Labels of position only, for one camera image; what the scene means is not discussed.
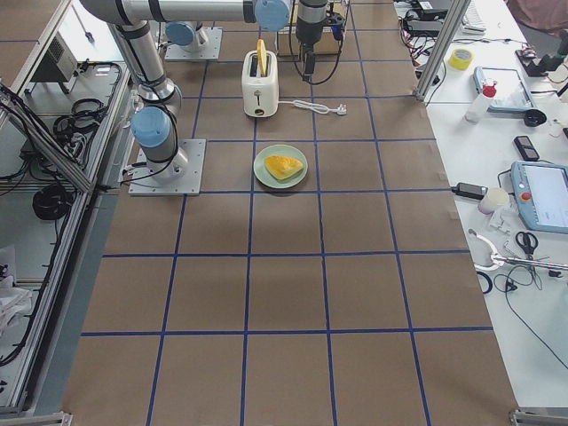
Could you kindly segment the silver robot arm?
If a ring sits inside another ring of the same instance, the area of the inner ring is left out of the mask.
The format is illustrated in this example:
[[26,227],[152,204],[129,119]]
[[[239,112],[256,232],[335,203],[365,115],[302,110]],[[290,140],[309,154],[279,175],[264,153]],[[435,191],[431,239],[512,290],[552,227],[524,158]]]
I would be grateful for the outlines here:
[[164,71],[151,22],[242,21],[272,32],[295,24],[302,76],[308,77],[315,67],[314,46],[334,13],[327,1],[85,1],[83,7],[109,26],[138,85],[145,105],[134,115],[131,130],[146,156],[150,178],[159,183],[181,178],[188,159],[176,124],[181,92]]
[[175,44],[182,50],[189,52],[200,51],[209,42],[209,37],[202,29],[202,24],[195,22],[168,22],[165,26],[165,35],[171,44]]

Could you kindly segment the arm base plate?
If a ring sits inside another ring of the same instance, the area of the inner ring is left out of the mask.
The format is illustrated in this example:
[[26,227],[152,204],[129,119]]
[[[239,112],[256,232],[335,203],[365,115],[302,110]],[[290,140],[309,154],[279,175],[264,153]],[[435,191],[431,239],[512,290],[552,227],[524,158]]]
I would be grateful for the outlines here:
[[201,62],[217,60],[221,50],[223,29],[220,27],[202,27],[194,34],[193,41],[187,45],[169,42],[166,61]]
[[129,194],[132,196],[199,195],[206,153],[205,139],[180,139],[178,153],[168,167],[148,162],[143,150],[138,150],[138,162],[146,165],[133,170]]

